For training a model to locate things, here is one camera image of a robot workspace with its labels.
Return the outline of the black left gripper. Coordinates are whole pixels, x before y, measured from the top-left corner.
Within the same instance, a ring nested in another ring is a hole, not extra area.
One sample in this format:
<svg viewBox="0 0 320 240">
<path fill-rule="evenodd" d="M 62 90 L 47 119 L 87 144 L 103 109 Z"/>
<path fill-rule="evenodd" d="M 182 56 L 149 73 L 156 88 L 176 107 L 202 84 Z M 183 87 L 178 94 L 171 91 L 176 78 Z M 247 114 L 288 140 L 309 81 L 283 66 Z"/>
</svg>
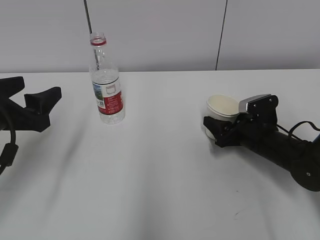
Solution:
<svg viewBox="0 0 320 240">
<path fill-rule="evenodd" d="M 51 126 L 49 114 L 62 98 L 62 90 L 55 86 L 39 93 L 24 95 L 25 107 L 10 97 L 25 88 L 22 76 L 0 79 L 0 106 L 8 114 L 16 131 L 43 132 Z"/>
</svg>

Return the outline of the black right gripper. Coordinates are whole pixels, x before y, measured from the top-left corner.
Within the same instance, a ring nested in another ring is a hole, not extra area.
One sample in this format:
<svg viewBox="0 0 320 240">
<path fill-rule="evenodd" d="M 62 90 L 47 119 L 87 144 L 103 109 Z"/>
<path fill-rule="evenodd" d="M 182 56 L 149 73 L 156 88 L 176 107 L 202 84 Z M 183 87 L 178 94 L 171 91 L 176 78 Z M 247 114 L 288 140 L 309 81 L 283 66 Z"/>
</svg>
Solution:
<svg viewBox="0 0 320 240">
<path fill-rule="evenodd" d="M 257 143 L 270 133 L 277 132 L 276 125 L 262 123 L 257 119 L 243 118 L 236 121 L 236 117 L 216 119 L 211 116 L 203 118 L 206 135 L 215 140 L 221 148 L 241 146 L 243 141 Z"/>
</svg>

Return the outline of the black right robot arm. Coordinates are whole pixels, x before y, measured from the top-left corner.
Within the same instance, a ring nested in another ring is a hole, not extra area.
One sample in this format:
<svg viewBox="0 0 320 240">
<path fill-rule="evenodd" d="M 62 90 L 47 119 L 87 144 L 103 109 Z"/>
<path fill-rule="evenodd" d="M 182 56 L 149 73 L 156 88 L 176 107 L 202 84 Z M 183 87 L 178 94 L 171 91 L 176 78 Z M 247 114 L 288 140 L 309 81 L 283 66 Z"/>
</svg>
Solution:
<svg viewBox="0 0 320 240">
<path fill-rule="evenodd" d="M 320 139 L 298 140 L 293 129 L 279 132 L 273 123 L 239 116 L 235 123 L 203 118 L 204 126 L 221 148 L 242 146 L 288 171 L 303 188 L 320 190 Z"/>
</svg>

